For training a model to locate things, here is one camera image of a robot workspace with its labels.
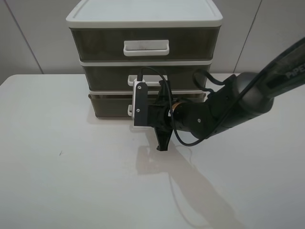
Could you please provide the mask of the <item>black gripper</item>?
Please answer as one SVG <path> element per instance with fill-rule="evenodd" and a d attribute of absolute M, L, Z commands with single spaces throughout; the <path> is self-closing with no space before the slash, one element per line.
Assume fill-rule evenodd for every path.
<path fill-rule="evenodd" d="M 173 95 L 170 82 L 159 81 L 161 89 L 157 94 L 155 102 L 148 105 L 148 124 L 154 128 L 158 141 L 157 150 L 167 151 L 173 133 L 171 110 Z"/>

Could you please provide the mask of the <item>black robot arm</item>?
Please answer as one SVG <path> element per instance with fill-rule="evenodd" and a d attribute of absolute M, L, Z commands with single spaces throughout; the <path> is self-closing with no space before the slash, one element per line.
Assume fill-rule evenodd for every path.
<path fill-rule="evenodd" d="M 172 134 L 191 133 L 195 146 L 211 136 L 269 112 L 274 98 L 305 83 L 305 40 L 301 39 L 259 73 L 231 75 L 205 102 L 173 102 L 166 99 L 148 107 L 147 125 L 155 129 L 159 151 L 166 151 Z"/>

